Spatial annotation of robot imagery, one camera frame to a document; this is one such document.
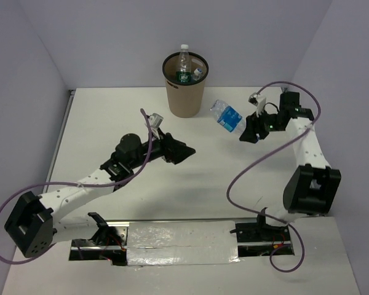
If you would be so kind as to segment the green label bottle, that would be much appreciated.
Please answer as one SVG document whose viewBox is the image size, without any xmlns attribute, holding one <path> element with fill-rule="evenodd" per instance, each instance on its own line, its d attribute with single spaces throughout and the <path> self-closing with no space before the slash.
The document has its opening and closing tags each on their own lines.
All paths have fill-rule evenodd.
<svg viewBox="0 0 369 295">
<path fill-rule="evenodd" d="M 191 81 L 191 59 L 189 54 L 189 45 L 182 44 L 177 61 L 175 79 L 182 84 L 188 84 Z"/>
</svg>

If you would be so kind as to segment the small bottle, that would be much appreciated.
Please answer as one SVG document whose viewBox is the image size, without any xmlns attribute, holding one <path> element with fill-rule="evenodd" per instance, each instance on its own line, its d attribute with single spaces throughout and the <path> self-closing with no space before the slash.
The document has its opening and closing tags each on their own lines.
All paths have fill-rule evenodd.
<svg viewBox="0 0 369 295">
<path fill-rule="evenodd" d="M 199 81 L 203 76 L 203 71 L 201 68 L 196 68 L 192 74 L 192 81 Z"/>
</svg>

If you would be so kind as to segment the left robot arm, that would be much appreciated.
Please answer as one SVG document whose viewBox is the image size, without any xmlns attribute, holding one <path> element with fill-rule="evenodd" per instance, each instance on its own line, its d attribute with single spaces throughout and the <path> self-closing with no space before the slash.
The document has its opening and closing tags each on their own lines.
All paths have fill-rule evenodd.
<svg viewBox="0 0 369 295">
<path fill-rule="evenodd" d="M 195 154 L 195 149 L 178 141 L 170 133 L 157 129 L 149 140 L 138 135 L 124 135 L 111 157 L 98 169 L 76 183 L 57 182 L 58 189 L 34 195 L 26 191 L 19 196 L 4 228 L 23 256 L 29 260 L 42 255 L 58 242 L 86 238 L 101 245 L 111 227 L 96 212 L 85 217 L 67 219 L 72 211 L 104 196 L 104 189 L 124 187 L 152 160 L 162 158 L 174 165 Z"/>
</svg>

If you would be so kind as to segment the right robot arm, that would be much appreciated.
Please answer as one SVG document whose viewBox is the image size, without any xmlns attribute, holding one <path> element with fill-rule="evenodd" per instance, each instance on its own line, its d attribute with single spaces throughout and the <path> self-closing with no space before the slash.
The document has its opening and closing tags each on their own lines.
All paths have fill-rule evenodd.
<svg viewBox="0 0 369 295">
<path fill-rule="evenodd" d="M 341 173 L 325 159 L 315 133 L 314 115 L 309 108 L 300 105 L 298 92 L 282 93 L 275 114 L 265 110 L 264 96 L 255 93 L 249 102 L 256 106 L 256 111 L 247 116 L 240 141 L 255 144 L 271 132 L 286 132 L 293 141 L 296 158 L 297 168 L 285 186 L 282 205 L 262 209 L 256 219 L 256 236 L 269 240 L 298 218 L 327 214 L 338 190 Z"/>
</svg>

